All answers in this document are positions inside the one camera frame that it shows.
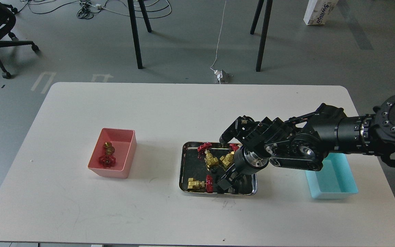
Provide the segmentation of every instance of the blue bin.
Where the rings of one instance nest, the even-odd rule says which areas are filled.
[[[319,172],[306,171],[310,194],[315,199],[343,199],[357,194],[358,187],[343,153],[330,153]]]

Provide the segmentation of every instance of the stainless steel tray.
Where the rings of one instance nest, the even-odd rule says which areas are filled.
[[[239,195],[239,196],[251,196],[257,192],[257,176],[245,175],[243,179],[237,181],[237,183],[228,191],[223,191],[217,184],[216,181],[225,171],[221,166],[218,166],[216,173],[211,173],[205,167],[204,157],[198,158],[198,147],[205,142],[187,142],[182,147],[182,158],[181,158],[181,171],[179,176],[179,188],[183,192],[203,194],[203,195]],[[222,155],[226,155],[231,151],[229,144],[223,145],[218,142],[212,142],[210,148],[213,156],[220,158]],[[188,178],[196,178],[199,181],[205,181],[207,175],[212,175],[214,180],[214,192],[191,192],[187,191]]]

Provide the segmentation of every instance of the cardboard box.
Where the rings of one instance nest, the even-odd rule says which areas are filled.
[[[338,0],[309,0],[304,22],[306,25],[324,25]]]

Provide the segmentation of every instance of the concrete floor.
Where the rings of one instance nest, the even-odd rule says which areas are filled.
[[[4,2],[18,9],[24,5]],[[49,11],[63,3],[32,9]],[[155,6],[162,5],[163,0]],[[52,83],[213,83],[209,67],[224,1],[171,0],[171,6],[170,16],[151,20],[152,33],[146,32],[142,19],[137,21],[145,66],[141,70],[136,67],[128,17],[103,11],[91,20],[79,20],[78,3],[50,14],[33,14],[26,8],[16,15],[17,37],[34,41],[41,51],[35,54],[29,46],[0,49],[0,58],[14,76],[3,79],[0,71],[0,185]],[[304,24],[306,6],[307,0],[274,2],[262,72],[255,72],[262,18],[255,35],[249,29],[256,1],[229,0],[214,68],[231,73],[235,84],[341,85],[359,114],[371,113],[373,106],[395,94],[395,2],[340,0],[325,26]],[[110,1],[108,8],[127,12],[119,1]],[[395,169],[382,167],[395,195]]]

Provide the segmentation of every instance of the pink plastic container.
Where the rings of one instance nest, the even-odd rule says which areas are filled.
[[[113,156],[116,158],[116,164],[112,167],[105,167],[98,161],[98,158],[105,154],[103,147],[105,142],[111,142],[115,148]],[[103,177],[127,178],[130,167],[132,166],[135,149],[136,139],[134,130],[103,128],[98,137],[97,144],[95,144],[88,168]]]

